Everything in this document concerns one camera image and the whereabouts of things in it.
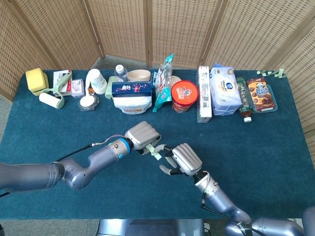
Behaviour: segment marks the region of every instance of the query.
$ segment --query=water bottle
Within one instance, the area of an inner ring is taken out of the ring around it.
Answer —
[[[129,81],[127,70],[123,65],[117,65],[115,70],[115,77],[117,82],[127,82]]]

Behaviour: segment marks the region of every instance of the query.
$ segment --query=brown snack package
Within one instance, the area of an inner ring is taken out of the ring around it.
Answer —
[[[265,78],[261,77],[248,80],[247,85],[256,111],[264,112],[276,107]]]

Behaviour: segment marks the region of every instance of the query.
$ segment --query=gray floor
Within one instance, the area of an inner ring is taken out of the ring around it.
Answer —
[[[148,69],[144,62],[107,56],[93,65],[98,69],[113,69],[123,64],[127,69]],[[0,142],[4,133],[11,104],[0,98]],[[87,220],[5,220],[1,221],[6,236],[94,236],[98,227],[98,219]],[[224,236],[224,220],[208,220],[213,236]]]

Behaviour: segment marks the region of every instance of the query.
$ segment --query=yellow sponge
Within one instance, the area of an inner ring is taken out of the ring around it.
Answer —
[[[35,96],[39,96],[43,89],[49,88],[47,75],[40,68],[29,70],[25,75],[29,90]]]

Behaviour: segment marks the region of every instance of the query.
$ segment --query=green bottle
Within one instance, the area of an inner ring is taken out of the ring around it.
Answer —
[[[236,78],[237,85],[238,85],[238,91],[241,96],[242,105],[239,107],[239,111],[241,113],[241,116],[244,117],[244,122],[248,123],[252,121],[251,115],[252,115],[252,106],[249,102],[249,96],[247,92],[247,84],[243,77]]]

